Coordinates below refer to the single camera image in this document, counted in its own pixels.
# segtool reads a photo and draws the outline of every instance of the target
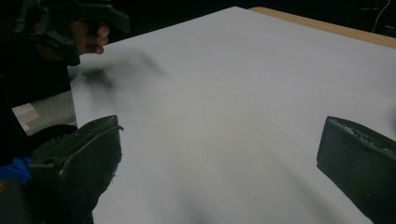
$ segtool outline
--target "dark background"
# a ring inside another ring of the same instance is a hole
[[[375,19],[388,0],[146,0],[139,4],[113,0],[113,7],[127,13],[131,33],[115,31],[110,41],[141,35],[227,7],[268,7],[307,18],[372,32]],[[381,14],[375,33],[396,37],[396,0]]]

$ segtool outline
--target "white table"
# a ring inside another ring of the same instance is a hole
[[[396,50],[231,7],[86,55],[79,126],[116,114],[95,224],[371,223],[316,167],[327,116],[396,138]]]

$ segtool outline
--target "blue object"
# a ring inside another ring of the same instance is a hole
[[[0,166],[0,179],[17,178],[22,184],[25,184],[32,175],[29,170],[29,164],[33,161],[30,157],[14,158],[13,162],[7,166]]]

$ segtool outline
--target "person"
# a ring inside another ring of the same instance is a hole
[[[20,40],[13,29],[22,0],[8,2],[7,7],[0,9],[0,165],[30,155],[40,144],[57,135],[53,132],[36,140],[26,136],[11,108],[70,91],[64,56],[42,44]],[[81,19],[71,22],[70,30],[79,55],[104,53],[110,34],[106,23],[101,21],[99,28],[92,32]]]

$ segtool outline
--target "cable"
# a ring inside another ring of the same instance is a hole
[[[379,17],[381,16],[382,12],[384,12],[385,9],[389,6],[389,4],[390,4],[390,0],[388,0],[387,5],[384,6],[384,8],[382,8],[381,12],[379,12],[378,16],[376,17],[376,20],[375,20],[375,23],[374,23],[374,27],[373,27],[372,33],[375,31],[375,27],[376,27],[376,24],[378,23]]]

